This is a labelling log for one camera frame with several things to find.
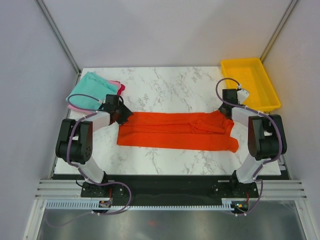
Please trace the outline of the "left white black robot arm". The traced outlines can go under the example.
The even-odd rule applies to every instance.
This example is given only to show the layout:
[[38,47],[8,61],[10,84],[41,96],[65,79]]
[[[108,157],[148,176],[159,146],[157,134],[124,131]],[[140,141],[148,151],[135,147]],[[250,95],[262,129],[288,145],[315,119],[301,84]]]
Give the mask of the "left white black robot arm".
[[72,97],[87,97],[97,102],[97,109],[83,108],[77,110],[88,114],[79,119],[65,118],[61,122],[55,154],[68,165],[76,168],[84,178],[81,186],[81,197],[103,198],[124,195],[125,185],[108,180],[108,176],[93,158],[94,132],[114,123],[123,125],[133,115],[118,94],[107,94],[103,100],[83,93],[71,94],[67,102],[72,106]]

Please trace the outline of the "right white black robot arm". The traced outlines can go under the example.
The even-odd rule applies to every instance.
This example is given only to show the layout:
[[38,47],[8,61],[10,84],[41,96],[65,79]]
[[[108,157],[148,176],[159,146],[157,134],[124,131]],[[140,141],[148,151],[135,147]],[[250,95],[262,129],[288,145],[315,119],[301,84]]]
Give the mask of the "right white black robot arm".
[[247,127],[248,155],[223,186],[235,197],[247,194],[256,198],[256,177],[265,164],[277,161],[287,151],[287,140],[282,117],[265,114],[243,104],[249,92],[245,89],[223,89],[219,108],[227,119]]

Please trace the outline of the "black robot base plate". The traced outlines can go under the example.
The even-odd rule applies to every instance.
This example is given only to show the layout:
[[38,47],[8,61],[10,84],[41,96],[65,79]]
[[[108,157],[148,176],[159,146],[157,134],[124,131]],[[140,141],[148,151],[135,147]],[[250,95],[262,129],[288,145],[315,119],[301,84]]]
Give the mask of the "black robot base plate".
[[187,205],[219,204],[223,199],[253,199],[233,196],[224,186],[230,175],[108,175],[111,182],[124,184],[123,196],[112,202],[129,204]]

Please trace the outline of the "orange t-shirt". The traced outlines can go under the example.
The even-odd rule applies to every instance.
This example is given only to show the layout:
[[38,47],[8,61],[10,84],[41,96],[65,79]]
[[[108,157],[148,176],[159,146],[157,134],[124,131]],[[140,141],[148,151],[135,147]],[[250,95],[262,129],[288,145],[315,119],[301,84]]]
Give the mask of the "orange t-shirt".
[[197,151],[239,149],[231,136],[234,122],[218,110],[205,113],[135,112],[118,131],[117,144]]

